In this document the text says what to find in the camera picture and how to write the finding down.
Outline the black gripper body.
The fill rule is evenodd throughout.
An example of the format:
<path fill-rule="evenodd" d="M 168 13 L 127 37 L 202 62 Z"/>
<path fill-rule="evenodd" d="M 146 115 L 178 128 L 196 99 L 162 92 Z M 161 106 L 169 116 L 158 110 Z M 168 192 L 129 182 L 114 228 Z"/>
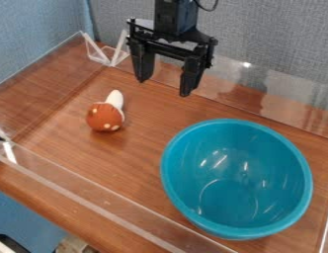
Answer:
<path fill-rule="evenodd" d="M 145 42 L 150 52 L 185 61 L 190 56 L 205 60 L 205 68 L 212 66 L 216 38 L 197 28 L 197 18 L 156 17 L 153 20 L 130 18 L 129 40 Z"/>

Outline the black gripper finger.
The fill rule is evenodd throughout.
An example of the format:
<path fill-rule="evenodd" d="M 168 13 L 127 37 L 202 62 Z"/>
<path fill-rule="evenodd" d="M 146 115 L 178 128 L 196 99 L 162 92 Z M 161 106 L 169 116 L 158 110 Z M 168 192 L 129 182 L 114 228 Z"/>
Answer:
<path fill-rule="evenodd" d="M 205 71 L 205 60 L 201 57 L 190 56 L 185 59 L 182 73 L 180 76 L 180 96 L 186 97 L 198 87 Z"/>
<path fill-rule="evenodd" d="M 147 44 L 134 39 L 129 40 L 133 66 L 137 79 L 141 83 L 149 80 L 156 69 L 156 54 L 150 52 Z"/>

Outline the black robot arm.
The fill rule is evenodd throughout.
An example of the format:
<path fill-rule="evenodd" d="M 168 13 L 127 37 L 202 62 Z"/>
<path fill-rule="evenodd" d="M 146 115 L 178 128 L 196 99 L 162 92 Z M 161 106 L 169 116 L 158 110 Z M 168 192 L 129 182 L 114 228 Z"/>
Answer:
<path fill-rule="evenodd" d="M 200 9 L 206 10 L 198 0 L 156 0 L 152 20 L 127 20 L 127 46 L 138 81 L 143 83 L 153 77 L 158 54 L 181 60 L 181 97 L 186 97 L 198 87 L 204 71 L 213 65 L 214 47 L 218 44 L 216 38 L 197 29 Z"/>

